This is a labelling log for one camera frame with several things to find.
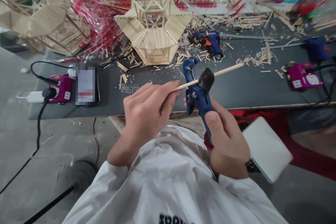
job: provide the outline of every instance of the round base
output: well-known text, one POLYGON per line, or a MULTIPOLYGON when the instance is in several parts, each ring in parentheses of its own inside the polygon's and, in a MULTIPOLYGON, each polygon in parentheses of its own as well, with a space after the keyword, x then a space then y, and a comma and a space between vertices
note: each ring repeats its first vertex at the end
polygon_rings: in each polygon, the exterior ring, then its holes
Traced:
POLYGON ((98 168, 86 160, 78 160, 73 166, 65 168, 57 178, 56 195, 61 195, 71 186, 75 186, 75 189, 59 203, 59 206, 71 208, 91 185, 97 172, 98 168))

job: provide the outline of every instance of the smartphone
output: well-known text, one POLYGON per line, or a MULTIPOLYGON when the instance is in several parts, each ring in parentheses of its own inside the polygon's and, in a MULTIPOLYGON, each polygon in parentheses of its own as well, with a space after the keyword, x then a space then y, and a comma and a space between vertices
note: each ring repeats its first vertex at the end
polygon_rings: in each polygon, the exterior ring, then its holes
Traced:
POLYGON ((78 63, 74 65, 75 105, 91 107, 100 103, 98 67, 94 63, 78 63))

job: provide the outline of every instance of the hand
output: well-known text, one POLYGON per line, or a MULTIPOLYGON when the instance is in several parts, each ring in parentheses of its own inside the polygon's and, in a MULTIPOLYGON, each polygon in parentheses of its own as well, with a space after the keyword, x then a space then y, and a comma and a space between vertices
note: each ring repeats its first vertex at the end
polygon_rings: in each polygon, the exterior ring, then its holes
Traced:
POLYGON ((245 163, 250 160, 250 148, 234 116, 210 96, 213 111, 205 114, 214 148, 210 165, 217 174, 234 179, 249 176, 245 163))
POLYGON ((179 80, 162 86, 147 83, 124 99, 126 126, 107 156, 110 164, 130 168, 139 149, 167 124, 176 99, 182 92, 172 91, 180 84, 179 80))
POLYGON ((235 117, 210 97, 213 111, 205 114, 214 147, 223 155, 247 163, 250 148, 237 124, 235 117))
POLYGON ((152 140, 167 124, 170 113, 181 90, 172 92, 181 82, 164 85, 147 83, 133 95, 124 99, 126 126, 122 137, 140 148, 152 140))

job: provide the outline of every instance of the metal ruler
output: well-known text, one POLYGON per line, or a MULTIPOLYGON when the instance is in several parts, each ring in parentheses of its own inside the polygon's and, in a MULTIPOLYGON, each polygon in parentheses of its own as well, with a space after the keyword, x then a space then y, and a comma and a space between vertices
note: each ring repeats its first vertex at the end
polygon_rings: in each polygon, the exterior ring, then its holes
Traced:
POLYGON ((132 84, 121 84, 122 93, 135 93, 141 86, 132 84))

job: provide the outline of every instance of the black work table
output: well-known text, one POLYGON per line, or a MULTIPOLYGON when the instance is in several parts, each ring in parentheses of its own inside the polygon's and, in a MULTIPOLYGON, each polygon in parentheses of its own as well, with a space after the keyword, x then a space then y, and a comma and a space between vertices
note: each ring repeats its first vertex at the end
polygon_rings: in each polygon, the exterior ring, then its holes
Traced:
MULTIPOLYGON (((318 33, 309 32, 306 29, 308 36, 301 37, 297 33, 289 31, 279 20, 273 21, 277 31, 270 29, 265 30, 265 36, 274 36, 279 42, 274 42, 275 45, 284 45, 294 37, 300 38, 299 41, 293 43, 302 42, 313 36, 321 36, 325 34, 335 34, 334 29, 327 29, 318 33)), ((218 28, 220 32, 226 32, 235 34, 234 31, 227 31, 222 28, 218 28)), ((254 30, 244 30, 240 35, 255 35, 262 36, 261 29, 256 28, 254 30)), ((203 72, 206 67, 209 67, 213 72, 217 72, 224 68, 230 67, 235 64, 238 58, 244 60, 246 56, 255 56, 256 52, 260 51, 261 47, 265 46, 265 43, 261 40, 242 40, 221 39, 221 45, 224 42, 230 43, 234 48, 231 50, 228 47, 223 49, 225 57, 222 62, 205 61, 198 63, 196 66, 196 72, 198 76, 203 72)), ((332 43, 328 45, 331 51, 328 55, 333 56, 336 54, 336 45, 332 43)), ((203 51, 198 47, 190 50, 191 55, 197 54, 199 51, 203 51)), ((250 62, 250 66, 244 66, 237 70, 228 72, 223 75, 219 75, 215 79, 215 83, 212 86, 210 95, 212 95, 221 105, 227 109, 265 109, 265 108, 279 108, 279 107, 298 107, 308 106, 308 103, 316 103, 326 97, 323 88, 309 89, 305 92, 293 91, 286 78, 281 79, 279 75, 274 71, 275 69, 281 71, 281 67, 287 65, 290 61, 297 63, 310 62, 306 50, 300 46, 289 47, 281 49, 272 49, 272 53, 275 57, 272 58, 271 65, 264 65, 264 68, 260 66, 254 66, 250 62), (260 73, 260 71, 272 70, 269 73, 260 73)), ((45 54, 45 60, 55 60, 58 58, 64 58, 62 55, 55 54, 47 49, 45 54)), ((104 62, 106 59, 98 60, 97 62, 104 62)), ((126 66, 129 71, 127 74, 129 77, 129 84, 144 85, 147 82, 153 82, 153 84, 164 84, 168 81, 181 80, 184 84, 185 78, 183 75, 182 65, 179 67, 165 68, 166 66, 159 66, 161 70, 155 71, 153 66, 147 66, 144 68, 136 67, 129 68, 129 62, 126 59, 120 60, 120 62, 126 66)), ((333 60, 327 60, 323 64, 334 64, 333 60)), ((51 75, 65 74, 67 69, 53 66, 50 64, 40 63, 34 65, 35 69, 41 68, 40 74, 44 77, 51 75)), ((335 78, 336 68, 325 68, 322 70, 322 76, 324 83, 328 90, 335 78)), ((74 117, 100 117, 100 116, 113 116, 123 115, 124 106, 123 99, 128 96, 127 93, 121 93, 119 90, 120 75, 123 71, 117 67, 117 63, 114 62, 111 67, 107 69, 99 68, 99 85, 101 90, 101 103, 95 107, 79 108, 74 103, 66 103, 64 105, 48 104, 42 115, 42 119, 54 119, 54 118, 74 118, 74 117)), ((41 80, 37 83, 37 91, 42 91, 47 84, 41 80)), ((181 95, 173 108, 173 112, 186 111, 183 105, 184 95, 181 95)), ((336 103, 336 94, 332 95, 332 103, 336 103)), ((29 120, 36 120, 42 104, 32 104, 29 113, 29 120)))

